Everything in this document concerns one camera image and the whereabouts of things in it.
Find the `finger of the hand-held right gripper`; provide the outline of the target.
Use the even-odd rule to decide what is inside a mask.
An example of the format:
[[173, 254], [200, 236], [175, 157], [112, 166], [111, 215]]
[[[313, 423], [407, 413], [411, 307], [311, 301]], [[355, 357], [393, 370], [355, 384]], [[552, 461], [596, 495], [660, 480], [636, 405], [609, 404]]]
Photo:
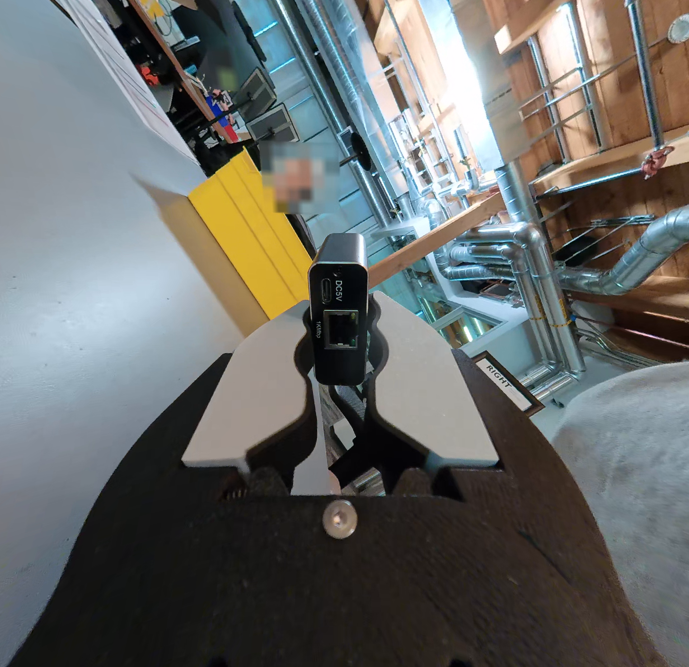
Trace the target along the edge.
[[294, 473], [293, 496], [341, 495], [341, 486], [336, 476], [329, 470], [326, 442], [327, 425], [319, 389], [314, 390], [316, 410], [316, 443], [313, 451]]

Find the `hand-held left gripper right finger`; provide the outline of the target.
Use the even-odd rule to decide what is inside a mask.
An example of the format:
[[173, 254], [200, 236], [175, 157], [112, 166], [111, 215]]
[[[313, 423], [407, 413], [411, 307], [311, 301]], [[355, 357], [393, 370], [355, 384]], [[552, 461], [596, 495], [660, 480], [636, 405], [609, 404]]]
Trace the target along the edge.
[[491, 468], [499, 456], [453, 350], [382, 292], [370, 297], [366, 418], [385, 468]]

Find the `black ethernet adapter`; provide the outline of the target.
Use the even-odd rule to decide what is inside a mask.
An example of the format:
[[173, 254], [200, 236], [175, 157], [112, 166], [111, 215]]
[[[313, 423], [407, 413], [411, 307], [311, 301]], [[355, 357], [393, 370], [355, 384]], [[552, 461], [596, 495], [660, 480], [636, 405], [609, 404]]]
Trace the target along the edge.
[[332, 233], [308, 270], [309, 313], [317, 381], [357, 386], [365, 379], [369, 273], [359, 233]]

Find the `silver insulated pipe bundle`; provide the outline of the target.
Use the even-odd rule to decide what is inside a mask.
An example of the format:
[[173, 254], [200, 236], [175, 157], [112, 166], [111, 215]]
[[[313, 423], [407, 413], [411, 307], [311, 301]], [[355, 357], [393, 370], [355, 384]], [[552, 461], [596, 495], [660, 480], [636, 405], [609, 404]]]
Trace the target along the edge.
[[473, 227], [433, 253], [448, 281], [511, 278], [535, 335], [541, 362], [520, 383], [542, 404], [574, 387], [586, 372], [573, 316], [559, 284], [545, 232], [519, 160], [495, 170], [509, 221]]

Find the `yellow box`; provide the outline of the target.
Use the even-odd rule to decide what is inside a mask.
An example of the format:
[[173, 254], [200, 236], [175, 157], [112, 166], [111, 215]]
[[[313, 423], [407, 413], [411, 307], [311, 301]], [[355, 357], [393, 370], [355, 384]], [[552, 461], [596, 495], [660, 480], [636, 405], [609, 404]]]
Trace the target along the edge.
[[311, 257], [247, 150], [187, 196], [135, 179], [242, 335], [307, 300]]

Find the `slanted wooden beam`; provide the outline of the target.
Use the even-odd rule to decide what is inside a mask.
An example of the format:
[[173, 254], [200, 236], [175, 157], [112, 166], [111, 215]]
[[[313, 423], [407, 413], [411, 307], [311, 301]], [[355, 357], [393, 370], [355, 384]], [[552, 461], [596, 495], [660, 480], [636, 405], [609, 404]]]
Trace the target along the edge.
[[495, 193], [435, 227], [427, 234], [370, 266], [368, 270], [369, 290], [371, 291], [385, 280], [460, 237], [463, 233], [480, 226], [504, 209], [503, 197], [500, 193]]

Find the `wooden ceiling beam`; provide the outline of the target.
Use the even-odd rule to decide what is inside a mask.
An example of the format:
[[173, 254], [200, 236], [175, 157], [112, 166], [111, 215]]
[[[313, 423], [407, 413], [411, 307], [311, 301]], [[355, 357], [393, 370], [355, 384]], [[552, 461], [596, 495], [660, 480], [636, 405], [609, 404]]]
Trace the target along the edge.
[[652, 138], [614, 147], [564, 164], [530, 183], [535, 196], [553, 196], [598, 183], [633, 176], [652, 152]]

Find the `black round disc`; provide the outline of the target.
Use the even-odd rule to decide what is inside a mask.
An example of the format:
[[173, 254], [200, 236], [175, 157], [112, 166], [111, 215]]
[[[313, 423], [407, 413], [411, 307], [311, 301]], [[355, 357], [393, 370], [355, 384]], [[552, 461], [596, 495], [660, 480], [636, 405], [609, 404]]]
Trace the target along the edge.
[[354, 131], [349, 134], [349, 141], [351, 146], [348, 151], [349, 154], [340, 161], [339, 167], [357, 163], [361, 169], [370, 173], [373, 163], [365, 141], [361, 135]]

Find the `red pipe clamp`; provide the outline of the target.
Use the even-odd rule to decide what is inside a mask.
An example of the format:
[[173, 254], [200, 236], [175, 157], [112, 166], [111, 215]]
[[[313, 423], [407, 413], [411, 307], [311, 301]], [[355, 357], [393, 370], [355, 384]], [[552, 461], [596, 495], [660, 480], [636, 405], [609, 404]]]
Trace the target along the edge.
[[640, 167], [640, 173], [642, 174], [644, 180], [649, 180], [655, 177], [667, 162], [667, 157], [674, 151], [675, 147], [672, 145], [665, 145], [659, 149], [654, 149], [651, 151], [644, 158]]

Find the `dark framed panel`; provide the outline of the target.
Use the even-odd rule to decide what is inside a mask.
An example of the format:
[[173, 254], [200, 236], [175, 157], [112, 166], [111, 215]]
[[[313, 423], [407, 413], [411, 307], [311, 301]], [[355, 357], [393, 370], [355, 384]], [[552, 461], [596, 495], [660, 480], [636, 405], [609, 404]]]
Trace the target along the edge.
[[246, 129], [251, 138], [258, 142], [275, 140], [280, 143], [297, 143], [300, 141], [285, 103], [275, 104], [259, 117], [246, 122]]
[[277, 95], [269, 75], [257, 67], [232, 99], [241, 113], [259, 116], [273, 106]]

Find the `wooden workbench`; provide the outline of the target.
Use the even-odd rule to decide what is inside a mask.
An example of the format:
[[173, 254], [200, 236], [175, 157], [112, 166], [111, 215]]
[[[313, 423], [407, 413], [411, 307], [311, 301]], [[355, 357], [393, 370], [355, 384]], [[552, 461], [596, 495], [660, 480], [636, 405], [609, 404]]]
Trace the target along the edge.
[[194, 134], [203, 128], [212, 128], [219, 138], [227, 143], [239, 141], [235, 131], [230, 127], [223, 127], [219, 121], [210, 124], [214, 117], [201, 89], [194, 84], [192, 77], [187, 74], [173, 50], [165, 41], [159, 28], [145, 11], [140, 0], [117, 0], [122, 5], [123, 22], [127, 24], [138, 42], [146, 52], [146, 59], [139, 55], [133, 61], [141, 69], [147, 68], [148, 73], [142, 73], [145, 80], [151, 83], [152, 78], [157, 85], [150, 85], [153, 92], [161, 92], [164, 84], [172, 84], [171, 107], [167, 112], [173, 126], [180, 135], [189, 141]]

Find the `grey sprinkler pipe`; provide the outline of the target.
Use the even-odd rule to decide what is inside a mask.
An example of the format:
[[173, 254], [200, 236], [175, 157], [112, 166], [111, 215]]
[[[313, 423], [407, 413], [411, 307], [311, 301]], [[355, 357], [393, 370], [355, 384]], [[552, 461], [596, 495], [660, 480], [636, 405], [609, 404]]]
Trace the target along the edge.
[[637, 57], [643, 100], [648, 118], [653, 151], [665, 147], [664, 132], [661, 124], [655, 84], [652, 79], [650, 50], [643, 18], [642, 0], [624, 0], [633, 35], [634, 51]]

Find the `white paper sheet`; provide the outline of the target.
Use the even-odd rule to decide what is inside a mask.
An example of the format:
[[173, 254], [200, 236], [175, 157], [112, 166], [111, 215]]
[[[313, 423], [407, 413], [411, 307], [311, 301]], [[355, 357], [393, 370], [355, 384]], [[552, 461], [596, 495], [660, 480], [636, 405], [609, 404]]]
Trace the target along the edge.
[[56, 3], [72, 19], [144, 126], [199, 165], [97, 6], [91, 0], [56, 0]]

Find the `large silver duct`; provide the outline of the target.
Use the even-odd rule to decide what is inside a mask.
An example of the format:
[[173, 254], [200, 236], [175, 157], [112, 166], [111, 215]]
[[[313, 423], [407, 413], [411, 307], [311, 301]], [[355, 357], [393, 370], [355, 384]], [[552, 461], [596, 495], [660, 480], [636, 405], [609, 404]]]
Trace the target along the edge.
[[636, 289], [688, 243], [688, 206], [654, 220], [614, 267], [608, 270], [563, 268], [558, 273], [567, 291], [624, 295]]

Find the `ribbed silver ventilation duct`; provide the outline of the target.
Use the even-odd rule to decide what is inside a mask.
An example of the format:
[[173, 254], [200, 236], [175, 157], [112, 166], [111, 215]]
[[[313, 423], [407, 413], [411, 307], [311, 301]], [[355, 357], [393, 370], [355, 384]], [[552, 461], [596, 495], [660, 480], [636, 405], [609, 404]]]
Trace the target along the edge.
[[380, 227], [393, 222], [390, 197], [396, 197], [386, 171], [397, 164], [386, 143], [375, 113], [375, 100], [366, 82], [360, 50], [354, 37], [354, 24], [349, 9], [337, 10], [332, 0], [294, 0], [306, 26], [313, 36], [349, 116], [349, 126], [361, 135], [371, 154], [377, 177], [361, 168], [352, 167], [360, 189], [375, 221]]

